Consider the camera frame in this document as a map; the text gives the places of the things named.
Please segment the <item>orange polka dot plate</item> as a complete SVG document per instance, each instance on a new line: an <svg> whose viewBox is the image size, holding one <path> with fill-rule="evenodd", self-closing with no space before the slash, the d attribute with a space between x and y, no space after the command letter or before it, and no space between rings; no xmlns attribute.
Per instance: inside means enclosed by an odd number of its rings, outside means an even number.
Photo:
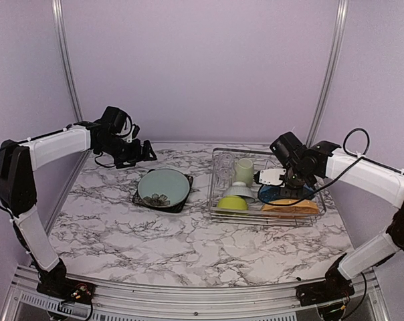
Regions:
<svg viewBox="0 0 404 321"><path fill-rule="evenodd" d="M296 199L278 199L264 204L261 208L263 212L278 213L298 213L298 214L319 214L320 210L314 201L304 199L297 201Z"/></svg>

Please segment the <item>blue polka dot plate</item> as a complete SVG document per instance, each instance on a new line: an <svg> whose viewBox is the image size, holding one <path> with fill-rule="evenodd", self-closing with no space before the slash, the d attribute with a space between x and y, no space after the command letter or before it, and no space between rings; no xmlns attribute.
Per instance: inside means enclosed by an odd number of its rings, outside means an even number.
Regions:
<svg viewBox="0 0 404 321"><path fill-rule="evenodd" d="M311 188L311 194L310 194L311 198L308 200L312 200L314 198L314 195L312 195L313 191L314 190ZM270 202L278 199L283 199L280 196L280 187L262 185L258 191L258 199L261 202Z"/></svg>

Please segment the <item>light green round plate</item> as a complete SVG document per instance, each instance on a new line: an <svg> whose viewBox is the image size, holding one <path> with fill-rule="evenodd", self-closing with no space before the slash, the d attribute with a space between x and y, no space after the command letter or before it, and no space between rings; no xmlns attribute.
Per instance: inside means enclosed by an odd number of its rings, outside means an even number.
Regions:
<svg viewBox="0 0 404 321"><path fill-rule="evenodd" d="M177 170L157 169L141 178L137 191L147 205L172 207L185 200L190 191L190 182Z"/></svg>

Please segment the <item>black floral square plate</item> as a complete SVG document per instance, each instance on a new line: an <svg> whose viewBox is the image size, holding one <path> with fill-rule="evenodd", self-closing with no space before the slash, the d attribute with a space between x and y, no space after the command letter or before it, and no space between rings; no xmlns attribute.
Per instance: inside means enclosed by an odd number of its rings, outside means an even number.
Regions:
<svg viewBox="0 0 404 321"><path fill-rule="evenodd" d="M166 213L180 213L191 192L193 177L174 169L151 170L137 184L135 205Z"/></svg>

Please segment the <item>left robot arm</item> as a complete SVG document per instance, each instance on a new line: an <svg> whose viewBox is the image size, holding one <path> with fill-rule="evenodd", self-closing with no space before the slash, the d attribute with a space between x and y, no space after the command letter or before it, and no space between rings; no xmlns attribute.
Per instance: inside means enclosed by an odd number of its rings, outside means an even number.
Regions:
<svg viewBox="0 0 404 321"><path fill-rule="evenodd" d="M149 140L137 139L139 126L123 110L109 106L100 119L81 121L35 138L6 140L0 147L0 208L11 216L15 234L39 273L39 287L65 298L76 281L67 278L66 266L49 242L37 213L34 173L46 164L91 150L108 154L113 167L133 167L157 156Z"/></svg>

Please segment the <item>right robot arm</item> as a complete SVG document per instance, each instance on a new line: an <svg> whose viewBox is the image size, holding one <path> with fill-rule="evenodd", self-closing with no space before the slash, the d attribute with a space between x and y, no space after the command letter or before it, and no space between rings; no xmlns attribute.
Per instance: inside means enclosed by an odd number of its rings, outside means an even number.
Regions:
<svg viewBox="0 0 404 321"><path fill-rule="evenodd" d="M318 179L342 181L367 191L397 209L391 224L374 238L337 260L320 283L319 293L332 300L355 276L397 252L404 251L404 170L349 152L344 146L321 141L307 147L292 132L279 136L270 150L286 172L281 180L291 190L314 188Z"/></svg>

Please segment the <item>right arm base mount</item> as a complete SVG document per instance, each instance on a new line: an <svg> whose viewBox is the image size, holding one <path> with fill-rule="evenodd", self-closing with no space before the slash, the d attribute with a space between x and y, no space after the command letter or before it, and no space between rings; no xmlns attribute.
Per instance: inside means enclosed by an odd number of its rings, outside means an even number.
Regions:
<svg viewBox="0 0 404 321"><path fill-rule="evenodd" d="M301 284L296 287L296 297L301 306L322 304L329 301L348 298L355 294L350 280L338 278L325 279L320 282Z"/></svg>

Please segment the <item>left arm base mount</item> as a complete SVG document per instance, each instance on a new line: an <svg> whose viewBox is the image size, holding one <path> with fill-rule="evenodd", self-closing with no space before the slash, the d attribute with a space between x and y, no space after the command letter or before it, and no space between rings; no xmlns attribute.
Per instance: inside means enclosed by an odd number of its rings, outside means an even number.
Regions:
<svg viewBox="0 0 404 321"><path fill-rule="evenodd" d="M95 285L69 278L60 280L46 279L37 285L37 291L60 299L64 303L76 302L90 305L94 295Z"/></svg>

